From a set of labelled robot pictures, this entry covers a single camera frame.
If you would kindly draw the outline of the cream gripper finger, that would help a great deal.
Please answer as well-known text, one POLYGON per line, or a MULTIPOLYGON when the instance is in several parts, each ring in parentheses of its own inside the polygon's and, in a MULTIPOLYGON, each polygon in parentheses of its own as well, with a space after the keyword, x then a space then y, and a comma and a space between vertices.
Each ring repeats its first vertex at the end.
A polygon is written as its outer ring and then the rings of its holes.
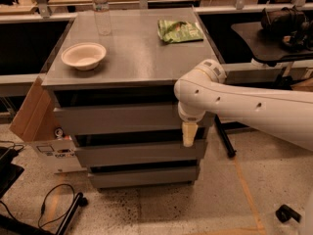
POLYGON ((198 125, 194 122, 182 122, 183 145, 192 147, 198 131, 198 125))

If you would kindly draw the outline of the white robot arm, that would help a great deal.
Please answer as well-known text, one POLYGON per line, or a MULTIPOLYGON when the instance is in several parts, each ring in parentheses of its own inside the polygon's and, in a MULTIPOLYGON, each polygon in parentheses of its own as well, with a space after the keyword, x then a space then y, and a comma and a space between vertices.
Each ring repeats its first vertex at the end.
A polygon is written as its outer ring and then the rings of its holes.
POLYGON ((179 73, 174 94, 184 146, 193 145, 198 123, 211 113, 313 151, 312 92, 227 85, 226 78, 212 59, 179 73))

